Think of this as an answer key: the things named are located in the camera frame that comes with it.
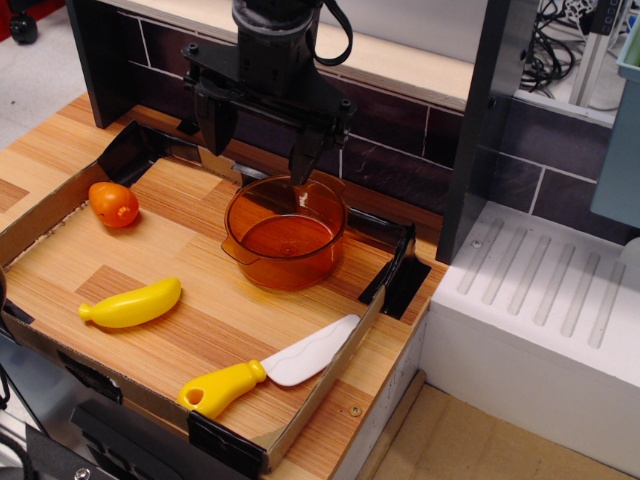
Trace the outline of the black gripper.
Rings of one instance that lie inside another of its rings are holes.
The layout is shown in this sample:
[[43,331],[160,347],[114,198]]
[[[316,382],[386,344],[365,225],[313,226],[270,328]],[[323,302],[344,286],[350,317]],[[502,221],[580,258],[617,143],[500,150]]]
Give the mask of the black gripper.
[[193,92],[205,145],[214,155],[228,147],[239,112],[261,116],[299,131],[289,172],[290,183],[301,186],[322,154],[334,147],[334,136],[348,134],[356,106],[318,67],[344,63],[352,48],[333,58],[318,55],[322,9],[352,42],[351,23],[335,1],[235,1],[235,44],[192,42],[183,48],[189,64],[184,80]]

